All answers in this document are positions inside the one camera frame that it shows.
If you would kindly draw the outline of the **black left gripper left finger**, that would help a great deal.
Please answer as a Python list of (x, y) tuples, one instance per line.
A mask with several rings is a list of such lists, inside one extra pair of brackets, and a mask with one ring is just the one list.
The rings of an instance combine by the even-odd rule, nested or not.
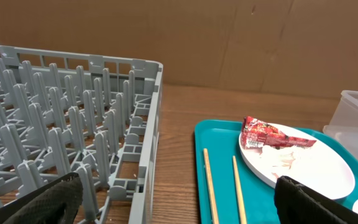
[(71, 172), (0, 208), (0, 223), (73, 223), (82, 202), (80, 176)]

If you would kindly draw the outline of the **red snack wrapper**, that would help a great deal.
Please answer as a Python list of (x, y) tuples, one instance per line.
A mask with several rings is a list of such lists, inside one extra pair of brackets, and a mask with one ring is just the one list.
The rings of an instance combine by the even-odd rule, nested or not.
[(315, 143), (316, 140), (288, 136), (277, 127), (251, 116), (246, 116), (242, 123), (242, 147), (311, 147)]

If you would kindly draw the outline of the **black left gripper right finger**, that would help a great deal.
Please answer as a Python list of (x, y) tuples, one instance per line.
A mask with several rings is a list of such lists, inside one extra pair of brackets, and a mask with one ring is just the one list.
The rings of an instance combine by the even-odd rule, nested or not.
[(358, 224), (358, 214), (288, 176), (278, 178), (274, 204), (281, 224)]

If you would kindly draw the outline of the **white tissue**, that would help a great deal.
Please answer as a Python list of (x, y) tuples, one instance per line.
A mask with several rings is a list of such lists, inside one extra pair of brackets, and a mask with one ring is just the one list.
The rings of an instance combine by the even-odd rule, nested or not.
[(285, 175), (292, 168), (293, 163), (300, 160), (305, 149), (302, 147), (272, 147), (264, 146), (259, 154), (268, 171), (277, 179)]

